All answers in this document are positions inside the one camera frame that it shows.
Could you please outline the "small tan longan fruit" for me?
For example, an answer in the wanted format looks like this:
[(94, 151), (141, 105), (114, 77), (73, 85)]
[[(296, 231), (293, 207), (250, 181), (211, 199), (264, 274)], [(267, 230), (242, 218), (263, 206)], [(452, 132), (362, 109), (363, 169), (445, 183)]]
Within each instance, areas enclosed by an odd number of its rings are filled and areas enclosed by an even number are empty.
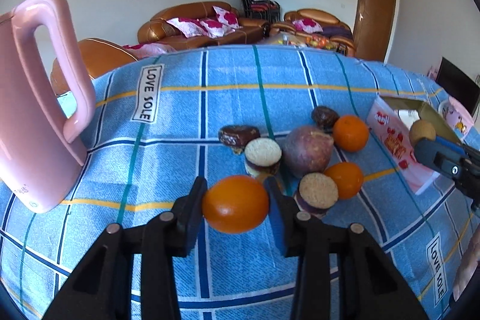
[(415, 147), (423, 139), (435, 141), (436, 136), (437, 133), (434, 126), (424, 119), (415, 121), (408, 132), (409, 142), (412, 147)]

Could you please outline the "orange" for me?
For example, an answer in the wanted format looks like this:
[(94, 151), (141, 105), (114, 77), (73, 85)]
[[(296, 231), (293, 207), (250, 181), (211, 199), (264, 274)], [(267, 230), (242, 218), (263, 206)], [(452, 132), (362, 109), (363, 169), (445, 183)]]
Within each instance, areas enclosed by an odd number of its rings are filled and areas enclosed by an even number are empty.
[(348, 200), (356, 196), (364, 183), (363, 172), (355, 163), (334, 164), (328, 167), (324, 174), (335, 182), (340, 200)]
[(343, 115), (334, 124), (333, 138), (338, 148), (349, 153), (355, 153), (366, 146), (369, 130), (365, 122), (359, 117)]
[(219, 232), (249, 232), (267, 217), (269, 196), (257, 179), (247, 175), (231, 175), (205, 192), (202, 213), (208, 225)]

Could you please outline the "purple passion fruit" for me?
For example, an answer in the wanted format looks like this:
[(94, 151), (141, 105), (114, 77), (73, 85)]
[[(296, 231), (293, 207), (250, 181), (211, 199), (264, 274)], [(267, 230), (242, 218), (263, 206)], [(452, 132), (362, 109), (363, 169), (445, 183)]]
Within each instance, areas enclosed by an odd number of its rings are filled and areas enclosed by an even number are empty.
[(283, 160), (296, 178), (310, 173), (323, 173), (330, 162), (334, 149), (332, 136), (312, 125), (292, 130), (286, 137)]

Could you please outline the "purple sliced yam piece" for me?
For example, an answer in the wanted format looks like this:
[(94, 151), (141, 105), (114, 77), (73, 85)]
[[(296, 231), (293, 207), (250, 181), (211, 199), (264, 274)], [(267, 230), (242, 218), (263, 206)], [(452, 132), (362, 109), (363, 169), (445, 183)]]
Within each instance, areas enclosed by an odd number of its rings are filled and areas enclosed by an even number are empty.
[(244, 149), (245, 169), (253, 177), (278, 173), (282, 150), (275, 140), (256, 138)]

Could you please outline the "pink cartoon lidded cup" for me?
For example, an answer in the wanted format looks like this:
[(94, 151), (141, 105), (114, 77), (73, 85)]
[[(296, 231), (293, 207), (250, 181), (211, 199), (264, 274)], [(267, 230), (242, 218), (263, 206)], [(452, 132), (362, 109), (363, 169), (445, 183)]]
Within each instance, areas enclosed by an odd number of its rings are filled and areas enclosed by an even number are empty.
[(439, 104), (438, 111), (457, 137), (464, 141), (474, 127), (472, 115), (459, 101), (451, 96)]

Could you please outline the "pink tin box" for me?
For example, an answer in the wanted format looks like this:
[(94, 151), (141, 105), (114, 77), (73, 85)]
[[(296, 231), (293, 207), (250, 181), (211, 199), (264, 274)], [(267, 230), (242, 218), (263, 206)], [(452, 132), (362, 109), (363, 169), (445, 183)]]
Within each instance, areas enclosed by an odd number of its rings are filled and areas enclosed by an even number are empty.
[(465, 139), (458, 136), (442, 115), (426, 101), (378, 95), (366, 119), (368, 126), (400, 169), (408, 188), (416, 195), (422, 194), (439, 177), (439, 173), (423, 166), (414, 158), (408, 133), (418, 119), (430, 122), (437, 135), (446, 140), (460, 143)]

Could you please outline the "black television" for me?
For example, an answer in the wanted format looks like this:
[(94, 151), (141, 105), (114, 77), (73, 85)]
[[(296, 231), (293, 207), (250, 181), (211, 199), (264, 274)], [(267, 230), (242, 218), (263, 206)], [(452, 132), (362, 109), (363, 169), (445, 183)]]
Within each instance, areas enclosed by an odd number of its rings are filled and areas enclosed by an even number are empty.
[(470, 115), (475, 114), (479, 105), (479, 86), (459, 67), (442, 58), (435, 81), (459, 101)]

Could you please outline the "dark red date right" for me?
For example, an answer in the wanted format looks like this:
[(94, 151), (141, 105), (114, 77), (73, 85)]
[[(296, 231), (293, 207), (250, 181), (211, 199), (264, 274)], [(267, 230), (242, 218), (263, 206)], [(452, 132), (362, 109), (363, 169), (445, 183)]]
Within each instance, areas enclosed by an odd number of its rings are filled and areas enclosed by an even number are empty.
[(316, 106), (311, 113), (312, 121), (323, 132), (332, 132), (339, 120), (338, 113), (327, 106)]

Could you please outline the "dark red date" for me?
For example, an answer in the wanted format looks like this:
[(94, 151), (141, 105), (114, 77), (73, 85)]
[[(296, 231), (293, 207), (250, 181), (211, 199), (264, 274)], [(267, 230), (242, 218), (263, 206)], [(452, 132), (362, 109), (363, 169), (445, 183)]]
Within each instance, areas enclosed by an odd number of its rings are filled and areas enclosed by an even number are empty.
[(251, 125), (227, 125), (219, 130), (218, 138), (235, 154), (242, 154), (250, 141), (260, 138), (260, 130)]
[(327, 106), (316, 106), (311, 113), (312, 121), (323, 132), (332, 132), (339, 120), (338, 113)]

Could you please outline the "pink plastic pitcher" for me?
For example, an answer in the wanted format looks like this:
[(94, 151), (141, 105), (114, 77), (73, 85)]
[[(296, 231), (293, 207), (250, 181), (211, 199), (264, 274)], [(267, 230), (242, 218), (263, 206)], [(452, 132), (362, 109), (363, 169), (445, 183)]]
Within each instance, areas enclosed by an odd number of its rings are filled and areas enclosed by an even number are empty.
[[(76, 109), (66, 116), (41, 61), (44, 26)], [(95, 90), (80, 55), (67, 0), (25, 0), (1, 16), (1, 180), (32, 212), (55, 208), (86, 161), (80, 133), (95, 112)]]

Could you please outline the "fruit pile on coffee table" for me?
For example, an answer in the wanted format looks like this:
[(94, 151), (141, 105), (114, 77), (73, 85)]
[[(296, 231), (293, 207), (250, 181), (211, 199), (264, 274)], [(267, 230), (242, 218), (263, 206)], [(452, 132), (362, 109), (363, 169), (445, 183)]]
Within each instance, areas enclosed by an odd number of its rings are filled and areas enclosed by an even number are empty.
[(311, 48), (324, 49), (329, 51), (337, 49), (337, 45), (335, 43), (323, 36), (311, 35), (305, 38), (305, 43), (308, 47)]

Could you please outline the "brown wooden door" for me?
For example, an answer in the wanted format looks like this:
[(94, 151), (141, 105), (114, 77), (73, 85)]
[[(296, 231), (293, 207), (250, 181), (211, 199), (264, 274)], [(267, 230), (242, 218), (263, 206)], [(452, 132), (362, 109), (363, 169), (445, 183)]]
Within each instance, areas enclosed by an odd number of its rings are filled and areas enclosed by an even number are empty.
[(397, 0), (357, 0), (353, 31), (358, 58), (383, 62), (391, 39)]

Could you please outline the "dark red date left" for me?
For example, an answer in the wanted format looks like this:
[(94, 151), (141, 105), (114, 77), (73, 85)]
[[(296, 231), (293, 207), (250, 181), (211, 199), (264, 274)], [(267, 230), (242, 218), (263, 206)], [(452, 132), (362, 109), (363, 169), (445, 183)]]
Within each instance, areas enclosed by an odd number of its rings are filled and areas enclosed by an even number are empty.
[(242, 154), (250, 141), (260, 138), (260, 130), (251, 125), (227, 125), (219, 130), (218, 138), (235, 154)]

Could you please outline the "blue plaid table cloth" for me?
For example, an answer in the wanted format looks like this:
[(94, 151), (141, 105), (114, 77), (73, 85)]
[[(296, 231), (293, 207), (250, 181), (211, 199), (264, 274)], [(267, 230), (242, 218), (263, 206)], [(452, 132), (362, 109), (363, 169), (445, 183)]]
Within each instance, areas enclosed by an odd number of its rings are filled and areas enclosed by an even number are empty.
[[(29, 319), (39, 319), (72, 269), (110, 223), (147, 223), (191, 189), (244, 173), (243, 157), (218, 139), (225, 125), (252, 125), (277, 142), (327, 106), (366, 118), (379, 93), (438, 107), (433, 80), (379, 62), (318, 49), (219, 46), (131, 63), (94, 81), (96, 111), (84, 130), (85, 169), (64, 201), (35, 214), (1, 188), (1, 282)], [(361, 223), (402, 273), (431, 319), (444, 319), (450, 292), (479, 219), (452, 183), (422, 194), (407, 186), (390, 154), (399, 138), (371, 136), (334, 163), (364, 174), (360, 193), (338, 202), (325, 222)]]

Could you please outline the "wooden coffee table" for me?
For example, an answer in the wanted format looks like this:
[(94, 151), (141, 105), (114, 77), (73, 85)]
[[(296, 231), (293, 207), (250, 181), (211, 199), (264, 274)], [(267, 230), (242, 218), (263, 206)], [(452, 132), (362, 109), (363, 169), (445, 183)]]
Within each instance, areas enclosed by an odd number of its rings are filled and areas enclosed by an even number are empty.
[(284, 45), (284, 46), (298, 46), (298, 47), (308, 47), (305, 43), (306, 37), (295, 36), (290, 33), (280, 32), (274, 35), (271, 35), (264, 40), (261, 40), (259, 43), (261, 45)]

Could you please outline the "stacked dark chairs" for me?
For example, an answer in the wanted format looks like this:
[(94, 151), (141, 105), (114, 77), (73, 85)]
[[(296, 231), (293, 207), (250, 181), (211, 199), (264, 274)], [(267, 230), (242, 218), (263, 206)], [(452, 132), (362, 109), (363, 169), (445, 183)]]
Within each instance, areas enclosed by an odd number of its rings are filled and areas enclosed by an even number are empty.
[(281, 7), (272, 0), (241, 0), (244, 15), (250, 19), (264, 19), (276, 23), (281, 18)]

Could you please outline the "brown leather ottoman seat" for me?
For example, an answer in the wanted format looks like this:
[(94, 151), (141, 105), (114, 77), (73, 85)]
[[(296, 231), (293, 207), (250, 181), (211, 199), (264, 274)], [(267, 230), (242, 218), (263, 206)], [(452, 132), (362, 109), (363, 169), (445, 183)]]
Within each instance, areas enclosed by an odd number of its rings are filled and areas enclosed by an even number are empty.
[[(107, 40), (86, 38), (78, 42), (78, 47), (90, 79), (96, 79), (118, 67), (137, 62), (133, 54)], [(49, 79), (57, 96), (70, 90), (57, 58), (53, 62)]]

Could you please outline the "white pink flower cushion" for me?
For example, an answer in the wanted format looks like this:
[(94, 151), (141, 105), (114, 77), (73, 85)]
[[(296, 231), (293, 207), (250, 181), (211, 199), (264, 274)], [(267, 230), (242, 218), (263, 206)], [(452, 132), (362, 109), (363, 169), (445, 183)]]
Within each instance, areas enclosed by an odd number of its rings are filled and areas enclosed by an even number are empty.
[(239, 23), (239, 19), (237, 15), (232, 12), (231, 10), (226, 10), (221, 7), (213, 7), (215, 13), (216, 13), (216, 18), (219, 23), (222, 23), (224, 25), (229, 26), (230, 28), (233, 29), (238, 29), (241, 28), (241, 25)]

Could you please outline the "flower cushion near ottoman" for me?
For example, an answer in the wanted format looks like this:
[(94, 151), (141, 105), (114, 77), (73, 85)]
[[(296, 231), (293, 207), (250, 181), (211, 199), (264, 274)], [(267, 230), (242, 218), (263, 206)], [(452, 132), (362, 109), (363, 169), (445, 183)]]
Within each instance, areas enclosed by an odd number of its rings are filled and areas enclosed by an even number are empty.
[(123, 46), (123, 49), (132, 54), (132, 56), (134, 56), (137, 60), (176, 52), (173, 47), (162, 43), (146, 43), (137, 44), (136, 46)]

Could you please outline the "brown leather three-seat sofa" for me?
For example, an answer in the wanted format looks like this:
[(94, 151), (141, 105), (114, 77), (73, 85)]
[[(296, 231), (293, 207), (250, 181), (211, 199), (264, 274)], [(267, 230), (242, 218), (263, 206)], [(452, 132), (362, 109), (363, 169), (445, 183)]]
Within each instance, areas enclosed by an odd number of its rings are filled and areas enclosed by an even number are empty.
[(137, 32), (140, 44), (160, 43), (176, 50), (229, 44), (255, 44), (269, 36), (265, 19), (241, 17), (223, 1), (201, 1), (158, 12)]

